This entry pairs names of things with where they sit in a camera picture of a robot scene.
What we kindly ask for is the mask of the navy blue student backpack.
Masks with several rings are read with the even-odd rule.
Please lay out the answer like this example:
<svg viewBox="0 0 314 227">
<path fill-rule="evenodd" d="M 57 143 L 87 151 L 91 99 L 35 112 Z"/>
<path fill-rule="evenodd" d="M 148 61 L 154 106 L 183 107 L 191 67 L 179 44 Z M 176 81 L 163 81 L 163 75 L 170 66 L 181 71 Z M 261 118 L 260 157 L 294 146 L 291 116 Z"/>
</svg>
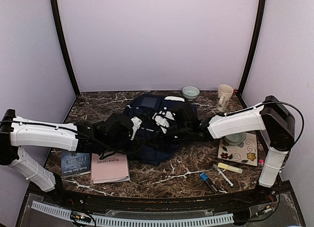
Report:
<svg viewBox="0 0 314 227">
<path fill-rule="evenodd" d="M 162 136 L 165 135 L 161 128 L 153 121 L 155 113 L 160 111 L 172 111 L 175 106 L 192 106 L 190 102 L 177 96 L 159 96 L 154 94 L 142 94 L 133 99 L 124 109 L 123 114 L 130 119 L 134 116 L 142 120 L 135 139 L 145 142 L 145 145 L 136 153 L 130 155 L 138 161 L 158 166 L 160 163 L 170 159 L 187 142 L 167 142 Z"/>
</svg>

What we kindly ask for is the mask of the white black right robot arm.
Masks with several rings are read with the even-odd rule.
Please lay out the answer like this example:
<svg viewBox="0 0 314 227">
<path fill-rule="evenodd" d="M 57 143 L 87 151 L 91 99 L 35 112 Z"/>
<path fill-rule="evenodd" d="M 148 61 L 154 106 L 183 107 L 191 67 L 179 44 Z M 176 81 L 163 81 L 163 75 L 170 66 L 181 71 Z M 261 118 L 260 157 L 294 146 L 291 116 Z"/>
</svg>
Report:
<svg viewBox="0 0 314 227">
<path fill-rule="evenodd" d="M 167 100 L 175 103 L 173 110 L 167 109 L 155 115 L 154 121 L 169 139 L 200 142 L 250 131 L 267 132 L 269 150 L 259 177 L 259 187 L 250 194 L 254 204 L 263 203 L 269 197 L 268 188 L 274 185 L 296 142 L 295 118 L 286 109 L 287 104 L 270 95 L 252 107 L 200 120 L 187 102 L 176 97 L 168 97 Z"/>
</svg>

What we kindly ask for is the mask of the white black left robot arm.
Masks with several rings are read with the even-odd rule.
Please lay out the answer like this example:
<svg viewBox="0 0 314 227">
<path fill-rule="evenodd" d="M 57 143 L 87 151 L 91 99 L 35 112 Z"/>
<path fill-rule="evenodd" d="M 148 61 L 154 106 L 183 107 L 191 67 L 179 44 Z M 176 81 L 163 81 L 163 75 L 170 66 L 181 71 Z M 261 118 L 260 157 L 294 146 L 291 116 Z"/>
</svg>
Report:
<svg viewBox="0 0 314 227">
<path fill-rule="evenodd" d="M 0 122 L 0 164 L 9 166 L 26 180 L 36 184 L 58 205 L 69 202 L 62 180 L 31 158 L 24 146 L 52 147 L 78 153 L 94 153 L 101 157 L 112 151 L 132 154 L 141 148 L 135 134 L 142 121 L 134 116 L 113 113 L 97 123 L 45 123 L 15 115 L 8 109 Z"/>
</svg>

